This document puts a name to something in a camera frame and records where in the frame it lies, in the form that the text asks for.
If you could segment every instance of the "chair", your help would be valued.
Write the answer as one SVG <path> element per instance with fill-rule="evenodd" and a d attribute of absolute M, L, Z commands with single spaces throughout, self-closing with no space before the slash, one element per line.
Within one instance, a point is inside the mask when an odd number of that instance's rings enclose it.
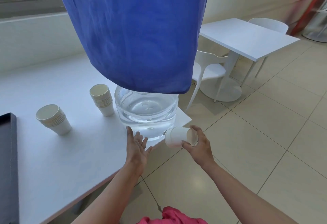
<path fill-rule="evenodd" d="M 211 79 L 211 78 L 220 78 L 225 75 L 226 70 L 220 64 L 225 63 L 227 61 L 227 58 L 228 58 L 227 56 L 226 57 L 218 57 L 212 53 L 197 51 L 197 54 L 195 55 L 195 61 L 194 61 L 194 66 L 193 66 L 193 76 L 192 76 L 192 79 L 197 82 L 197 85 L 195 87 L 195 90 L 193 92 L 191 100 L 186 108 L 186 111 L 192 105 L 192 102 L 200 88 L 202 80 Z M 218 87 L 214 102 L 217 101 L 217 97 L 218 97 L 221 85 L 222 85 L 222 80 L 219 82 L 219 87 Z"/>
<path fill-rule="evenodd" d="M 265 27 L 265 28 L 268 28 L 270 30 L 274 30 L 276 32 L 279 32 L 279 33 L 283 33 L 283 34 L 286 34 L 287 30 L 288 30 L 288 25 L 286 25 L 285 23 L 283 22 L 280 22 L 280 21 L 276 21 L 276 20 L 273 20 L 273 19 L 268 19 L 268 18 L 252 18 L 251 20 L 248 21 L 249 23 L 252 23 L 252 24 L 255 24 L 255 25 L 258 25 L 258 26 L 261 26 L 261 27 Z M 261 71 L 264 63 L 266 62 L 268 56 L 264 58 L 257 74 L 255 75 L 255 77 L 258 76 L 259 72 Z M 253 67 L 255 66 L 255 64 L 257 63 L 253 61 L 249 71 L 247 72 L 245 78 L 243 79 L 242 83 L 241 83 L 241 87 L 243 86 L 245 80 L 247 79 L 247 77 L 250 75 Z"/>

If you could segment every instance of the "wall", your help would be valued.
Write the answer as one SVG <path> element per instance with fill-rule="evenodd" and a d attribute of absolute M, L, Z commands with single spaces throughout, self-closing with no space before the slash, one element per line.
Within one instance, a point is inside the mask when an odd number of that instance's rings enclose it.
<path fill-rule="evenodd" d="M 203 23 L 237 17 L 276 19 L 293 26 L 311 0 L 208 0 Z M 66 13 L 0 21 L 0 72 L 83 52 Z M 226 49 L 199 38 L 199 50 Z"/>

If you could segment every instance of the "black tray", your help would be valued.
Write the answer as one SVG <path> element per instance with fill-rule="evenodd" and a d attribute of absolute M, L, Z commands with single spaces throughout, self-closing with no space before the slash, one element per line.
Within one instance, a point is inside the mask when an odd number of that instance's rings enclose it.
<path fill-rule="evenodd" d="M 0 116 L 0 224 L 18 224 L 16 116 Z"/>

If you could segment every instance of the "chair seat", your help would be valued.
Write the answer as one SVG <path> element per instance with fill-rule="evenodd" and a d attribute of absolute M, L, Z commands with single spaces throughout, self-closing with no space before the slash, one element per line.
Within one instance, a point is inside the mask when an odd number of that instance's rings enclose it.
<path fill-rule="evenodd" d="M 200 73 L 201 73 L 200 65 L 198 63 L 194 63 L 192 79 L 195 81 L 198 81 Z M 208 65 L 204 71 L 202 80 L 223 77 L 225 75 L 225 73 L 226 73 L 226 70 L 221 64 Z"/>

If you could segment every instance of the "paper cup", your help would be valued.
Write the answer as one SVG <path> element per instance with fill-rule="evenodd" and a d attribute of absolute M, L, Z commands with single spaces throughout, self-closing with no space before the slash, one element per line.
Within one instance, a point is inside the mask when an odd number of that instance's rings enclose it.
<path fill-rule="evenodd" d="M 103 116 L 110 116 L 112 115 L 115 111 L 113 110 L 113 104 L 110 104 L 107 107 L 104 108 L 99 108 L 98 109 L 101 111 L 101 113 L 103 114 Z"/>
<path fill-rule="evenodd" d="M 175 127 L 165 133 L 165 143 L 168 147 L 181 147 L 183 140 L 195 145 L 198 142 L 197 132 L 193 128 Z"/>
<path fill-rule="evenodd" d="M 45 127 L 50 128 L 59 135 L 64 135 L 71 130 L 65 113 L 55 104 L 46 105 L 36 112 L 37 120 Z"/>
<path fill-rule="evenodd" d="M 90 89 L 90 95 L 98 108 L 104 108 L 112 104 L 112 97 L 107 85 L 94 85 Z"/>

